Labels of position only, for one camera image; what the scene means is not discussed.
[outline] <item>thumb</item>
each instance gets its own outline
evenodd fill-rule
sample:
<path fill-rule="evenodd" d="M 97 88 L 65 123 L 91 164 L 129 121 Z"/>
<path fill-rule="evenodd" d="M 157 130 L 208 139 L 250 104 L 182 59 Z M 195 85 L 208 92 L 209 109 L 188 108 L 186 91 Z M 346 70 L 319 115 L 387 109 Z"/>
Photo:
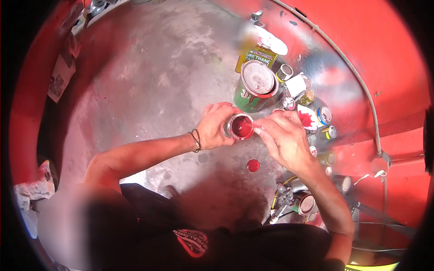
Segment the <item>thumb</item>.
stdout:
<path fill-rule="evenodd" d="M 264 142 L 265 146 L 268 149 L 268 153 L 271 157 L 275 158 L 279 155 L 279 150 L 277 149 L 277 145 L 274 141 L 274 139 L 270 136 L 270 134 L 261 128 L 254 128 L 253 132 L 255 132 Z"/>

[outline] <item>person's left hand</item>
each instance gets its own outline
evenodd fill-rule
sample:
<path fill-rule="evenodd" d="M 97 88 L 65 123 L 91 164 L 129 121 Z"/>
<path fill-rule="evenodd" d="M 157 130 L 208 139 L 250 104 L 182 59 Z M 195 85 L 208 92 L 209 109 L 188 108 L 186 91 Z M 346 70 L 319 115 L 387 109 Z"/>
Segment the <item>person's left hand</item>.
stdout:
<path fill-rule="evenodd" d="M 226 137 L 223 134 L 223 125 L 228 117 L 238 113 L 242 113 L 242 111 L 226 101 L 209 104 L 205 107 L 204 114 L 196 128 L 200 136 L 201 150 L 211 150 L 223 145 L 234 145 L 235 138 Z"/>

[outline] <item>green paint can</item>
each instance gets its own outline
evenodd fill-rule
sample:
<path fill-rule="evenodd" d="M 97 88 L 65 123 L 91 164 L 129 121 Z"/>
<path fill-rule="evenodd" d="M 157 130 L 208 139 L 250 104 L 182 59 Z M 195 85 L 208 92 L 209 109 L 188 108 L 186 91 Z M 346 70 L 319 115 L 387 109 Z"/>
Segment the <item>green paint can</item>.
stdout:
<path fill-rule="evenodd" d="M 276 75 L 257 60 L 247 61 L 241 68 L 240 81 L 233 95 L 235 105 L 246 113 L 256 113 L 267 100 L 277 94 Z"/>

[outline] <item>black t-shirt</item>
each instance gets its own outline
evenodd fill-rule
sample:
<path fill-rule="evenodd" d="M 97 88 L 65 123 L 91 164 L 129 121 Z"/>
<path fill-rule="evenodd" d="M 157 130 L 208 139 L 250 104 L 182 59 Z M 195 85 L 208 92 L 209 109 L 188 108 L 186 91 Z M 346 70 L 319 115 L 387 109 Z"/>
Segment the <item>black t-shirt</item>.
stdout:
<path fill-rule="evenodd" d="M 139 225 L 136 246 L 104 270 L 344 270 L 324 261 L 331 237 L 305 224 L 276 224 L 231 233 L 180 223 L 171 201 L 138 184 L 122 184 Z"/>

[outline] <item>crumpled paper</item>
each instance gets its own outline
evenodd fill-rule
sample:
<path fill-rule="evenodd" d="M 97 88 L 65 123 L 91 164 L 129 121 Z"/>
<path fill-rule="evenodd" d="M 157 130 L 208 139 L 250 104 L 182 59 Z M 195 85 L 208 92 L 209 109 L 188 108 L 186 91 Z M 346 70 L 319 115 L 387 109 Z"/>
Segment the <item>crumpled paper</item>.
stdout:
<path fill-rule="evenodd" d="M 18 206 L 22 210 L 29 210 L 31 200 L 49 199 L 54 195 L 54 182 L 49 161 L 45 160 L 38 168 L 37 181 L 17 184 L 14 189 Z"/>

